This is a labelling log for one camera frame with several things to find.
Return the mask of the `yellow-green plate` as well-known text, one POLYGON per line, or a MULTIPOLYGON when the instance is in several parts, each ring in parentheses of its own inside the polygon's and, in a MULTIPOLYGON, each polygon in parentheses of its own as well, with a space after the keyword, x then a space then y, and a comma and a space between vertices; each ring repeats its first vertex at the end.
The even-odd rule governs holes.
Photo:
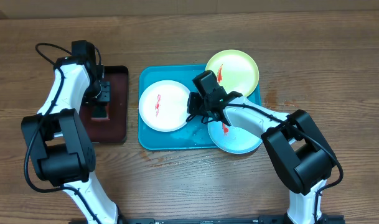
POLYGON ((205 69, 215 74, 217 83, 227 93, 236 91, 243 96, 250 96, 258 86, 258 66, 248 54, 240 50, 230 49, 216 53, 207 62, 205 69))

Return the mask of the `light blue plate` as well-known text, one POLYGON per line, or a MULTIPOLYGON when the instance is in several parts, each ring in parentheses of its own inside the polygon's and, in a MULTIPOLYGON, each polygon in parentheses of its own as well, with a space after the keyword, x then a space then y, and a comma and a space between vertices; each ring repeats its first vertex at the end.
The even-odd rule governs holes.
POLYGON ((231 154, 246 154, 257 150, 262 140, 248 131, 227 126, 219 122, 211 122, 207 125, 208 133, 213 143, 225 152, 231 154))

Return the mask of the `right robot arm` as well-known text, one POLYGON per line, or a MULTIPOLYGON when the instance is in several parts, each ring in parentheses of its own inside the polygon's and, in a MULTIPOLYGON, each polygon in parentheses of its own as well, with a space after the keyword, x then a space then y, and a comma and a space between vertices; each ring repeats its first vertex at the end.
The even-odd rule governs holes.
POLYGON ((342 216, 321 212, 322 192, 339 163, 315 122, 303 110, 292 114, 269 110, 222 87, 192 92, 188 99, 191 116, 241 128, 260 138, 273 167, 289 189, 289 208, 283 215, 262 215, 257 223, 344 223, 342 216))

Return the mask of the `white plate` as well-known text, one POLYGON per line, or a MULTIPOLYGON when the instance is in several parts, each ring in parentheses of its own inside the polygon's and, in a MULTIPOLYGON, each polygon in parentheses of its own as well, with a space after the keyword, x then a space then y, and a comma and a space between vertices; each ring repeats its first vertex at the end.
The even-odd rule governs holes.
POLYGON ((190 90, 173 80, 162 80, 148 86, 139 99, 141 119, 151 129, 172 132, 184 127, 189 116, 187 101, 190 90))

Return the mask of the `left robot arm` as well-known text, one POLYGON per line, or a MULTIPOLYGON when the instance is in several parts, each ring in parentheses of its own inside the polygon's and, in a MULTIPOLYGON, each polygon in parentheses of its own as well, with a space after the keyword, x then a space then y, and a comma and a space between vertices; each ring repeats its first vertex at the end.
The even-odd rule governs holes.
POLYGON ((24 178, 36 192, 68 194, 87 223, 123 223, 95 174, 95 150, 78 114, 84 98, 98 96, 102 66, 88 56, 62 57, 52 65, 55 79, 45 103, 21 123, 24 178))

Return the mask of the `green and pink sponge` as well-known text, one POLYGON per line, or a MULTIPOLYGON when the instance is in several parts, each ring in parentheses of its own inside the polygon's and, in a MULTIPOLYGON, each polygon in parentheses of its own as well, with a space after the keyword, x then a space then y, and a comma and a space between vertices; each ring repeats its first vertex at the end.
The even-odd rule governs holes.
POLYGON ((94 121, 108 121, 109 120, 109 105, 96 105, 91 112, 91 119, 94 121))

